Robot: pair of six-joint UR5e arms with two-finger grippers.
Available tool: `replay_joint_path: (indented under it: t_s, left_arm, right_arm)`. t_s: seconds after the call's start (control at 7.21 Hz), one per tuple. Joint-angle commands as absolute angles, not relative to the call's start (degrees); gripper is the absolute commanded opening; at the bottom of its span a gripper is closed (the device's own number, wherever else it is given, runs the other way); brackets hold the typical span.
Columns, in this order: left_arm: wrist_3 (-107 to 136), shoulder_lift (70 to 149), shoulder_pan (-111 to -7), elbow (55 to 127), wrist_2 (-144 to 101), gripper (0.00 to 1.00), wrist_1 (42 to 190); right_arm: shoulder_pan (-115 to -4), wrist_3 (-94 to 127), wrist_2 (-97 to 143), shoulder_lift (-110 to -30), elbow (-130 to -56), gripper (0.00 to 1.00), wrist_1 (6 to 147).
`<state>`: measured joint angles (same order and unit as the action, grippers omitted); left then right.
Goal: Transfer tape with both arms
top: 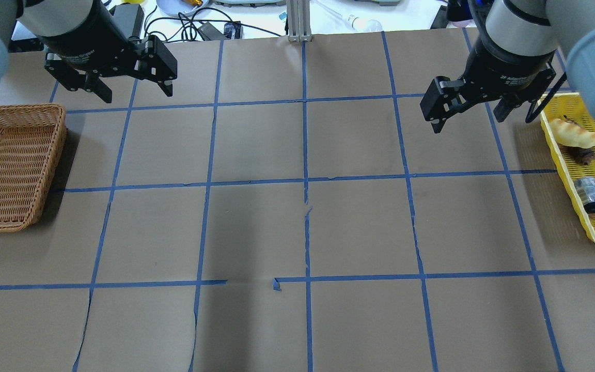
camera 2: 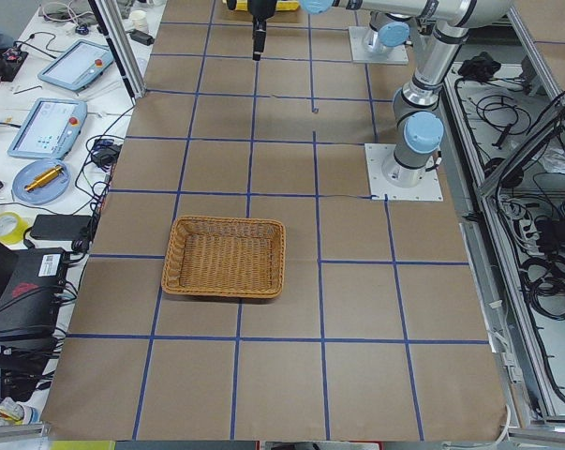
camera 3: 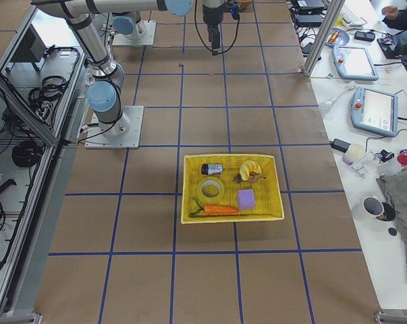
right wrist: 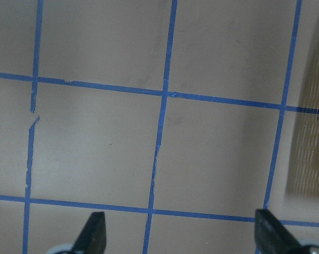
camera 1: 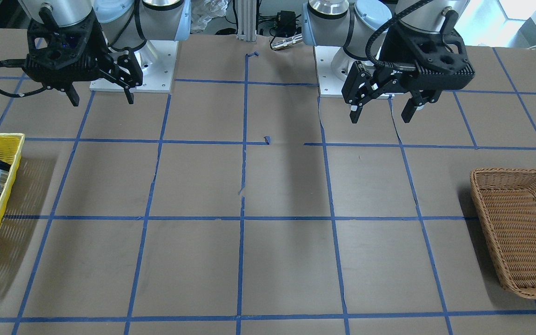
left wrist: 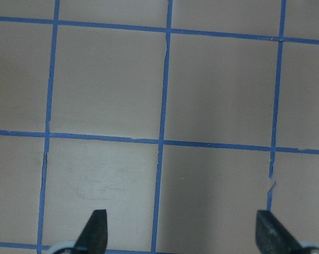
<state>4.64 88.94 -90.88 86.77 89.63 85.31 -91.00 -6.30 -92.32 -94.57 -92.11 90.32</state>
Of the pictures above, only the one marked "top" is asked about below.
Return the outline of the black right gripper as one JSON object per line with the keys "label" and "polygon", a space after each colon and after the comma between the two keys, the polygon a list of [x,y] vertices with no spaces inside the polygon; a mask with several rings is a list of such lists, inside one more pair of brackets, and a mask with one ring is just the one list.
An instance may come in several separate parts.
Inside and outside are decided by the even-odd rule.
{"label": "black right gripper", "polygon": [[496,122],[523,103],[533,103],[555,76],[552,60],[555,51],[542,56],[510,53],[488,36],[478,36],[460,79],[435,77],[420,102],[424,119],[439,134],[454,115],[475,104],[497,101],[493,109]]}

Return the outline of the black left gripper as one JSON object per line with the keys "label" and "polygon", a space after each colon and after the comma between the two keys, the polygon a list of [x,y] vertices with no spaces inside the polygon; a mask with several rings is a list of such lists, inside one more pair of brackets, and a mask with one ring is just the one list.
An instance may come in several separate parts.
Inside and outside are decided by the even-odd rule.
{"label": "black left gripper", "polygon": [[107,104],[113,92],[102,79],[123,75],[155,82],[172,97],[177,59],[157,36],[140,38],[141,5],[122,3],[108,10],[100,1],[90,4],[80,26],[45,38],[45,71],[66,90],[91,92]]}

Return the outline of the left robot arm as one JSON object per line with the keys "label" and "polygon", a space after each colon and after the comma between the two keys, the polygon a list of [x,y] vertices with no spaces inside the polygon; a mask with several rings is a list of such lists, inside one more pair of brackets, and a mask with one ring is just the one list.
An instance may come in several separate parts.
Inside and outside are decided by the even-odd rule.
{"label": "left robot arm", "polygon": [[101,1],[0,1],[0,82],[9,68],[17,23],[46,47],[45,71],[68,91],[89,92],[111,103],[105,78],[129,76],[173,95],[178,62],[155,35],[141,36],[143,10]]}

